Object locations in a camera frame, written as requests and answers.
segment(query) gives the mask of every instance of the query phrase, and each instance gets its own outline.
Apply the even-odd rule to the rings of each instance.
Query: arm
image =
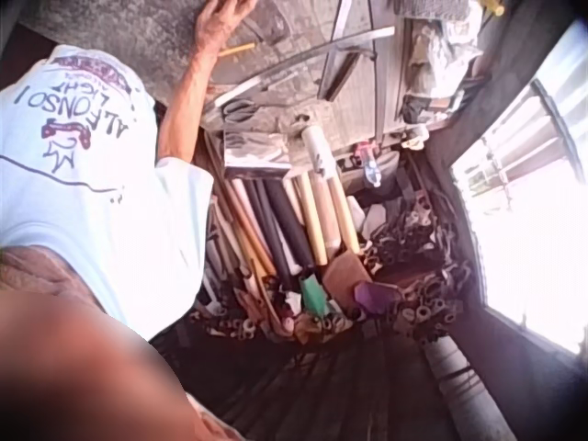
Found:
[[[167,156],[190,163],[210,74],[219,51],[257,0],[209,0],[198,16],[195,50],[165,113],[157,159]]]

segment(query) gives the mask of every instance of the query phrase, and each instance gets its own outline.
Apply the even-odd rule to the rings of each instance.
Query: man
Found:
[[[153,99],[140,78],[101,51],[59,46],[0,93],[0,311],[5,319],[0,387],[17,378],[12,384],[22,383],[16,387],[21,396],[22,388],[34,383],[28,379],[62,385],[68,375],[80,375],[75,360],[92,359],[92,366],[109,368],[96,373],[101,379],[88,372],[93,380],[80,379],[72,390],[102,382],[125,390],[127,382],[138,381],[135,375],[143,386],[162,375],[146,367],[142,354],[148,349],[130,355],[133,351],[117,341],[124,331],[115,337],[97,332],[108,324],[91,310],[105,312],[149,340],[193,304],[202,279],[212,177],[190,162],[218,53],[255,1],[208,1],[159,134]],[[44,312],[33,312],[40,305]],[[21,332],[27,344],[18,352],[13,337]],[[47,348],[55,375],[39,367]],[[28,356],[41,357],[36,367],[24,367]],[[6,364],[10,357],[14,362]],[[120,381],[129,364],[135,368]],[[175,380],[168,389],[177,386]],[[30,396],[42,395],[31,390]],[[153,386],[152,398],[166,393]],[[125,396],[130,402],[137,399],[134,392]],[[63,397],[72,407],[75,400],[67,393]],[[222,436],[231,432],[210,422],[207,428]]]

